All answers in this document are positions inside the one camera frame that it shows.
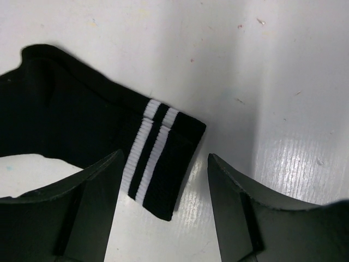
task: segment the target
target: white background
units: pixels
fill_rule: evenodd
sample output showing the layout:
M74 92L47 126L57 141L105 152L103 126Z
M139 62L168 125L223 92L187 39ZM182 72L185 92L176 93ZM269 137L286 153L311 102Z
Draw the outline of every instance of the white background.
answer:
M209 152L291 197L349 197L348 13L347 0L0 0L0 74L53 44L205 122L173 220L120 193L105 261L220 261ZM5 157L1 196L77 171Z

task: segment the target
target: white table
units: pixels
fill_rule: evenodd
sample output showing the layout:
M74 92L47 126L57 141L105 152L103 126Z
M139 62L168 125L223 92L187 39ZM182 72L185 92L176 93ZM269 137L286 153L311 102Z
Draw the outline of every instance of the white table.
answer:
M349 197L348 12L347 0L0 0L0 74L49 43L207 123L173 220L120 193L105 261L219 261L209 152L291 197ZM77 171L5 157L1 196Z

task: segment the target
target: black fabric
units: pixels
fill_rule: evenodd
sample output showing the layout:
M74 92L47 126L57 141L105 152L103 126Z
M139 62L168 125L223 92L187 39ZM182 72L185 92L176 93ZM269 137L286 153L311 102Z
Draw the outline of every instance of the black fabric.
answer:
M165 104L160 104L159 105L159 108L154 116L154 121L156 122L162 122L162 120L164 119L167 111L169 109L169 106L168 105L165 105Z
M0 76L0 157L37 153L86 168L121 149L127 160L149 101L54 46L28 46L21 65ZM161 103L153 117L128 191L132 198L168 109ZM167 221L206 126L179 112L170 128L142 203Z

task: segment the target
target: black sock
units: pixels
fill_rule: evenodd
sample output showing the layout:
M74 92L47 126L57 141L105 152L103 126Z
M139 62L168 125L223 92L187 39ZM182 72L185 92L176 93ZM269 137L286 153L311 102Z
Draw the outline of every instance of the black sock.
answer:
M49 45L24 48L22 64L0 76L0 115L0 157L38 153L86 168L122 149L121 188L167 221L206 128Z

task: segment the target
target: ribbed cuff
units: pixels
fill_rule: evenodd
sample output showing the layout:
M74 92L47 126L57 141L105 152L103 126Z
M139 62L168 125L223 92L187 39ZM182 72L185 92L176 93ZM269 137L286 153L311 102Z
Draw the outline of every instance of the ribbed cuff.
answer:
M163 124L143 118L121 182L121 189L131 198L166 221L172 218L183 177L197 146L169 128L177 117L177 110L168 110ZM200 140L204 130L204 125L196 130L195 141Z
M80 62L77 58L52 45L37 44L25 47L22 50L22 64L18 68L17 73L23 73L26 63L35 58L54 60L55 63L69 72L76 80L84 83L88 89L100 95L104 100L128 108L136 114L141 115L149 102L149 98L112 82L98 71Z
M199 120L154 99L149 100L143 116L174 130L188 139L195 148L206 129L206 125Z

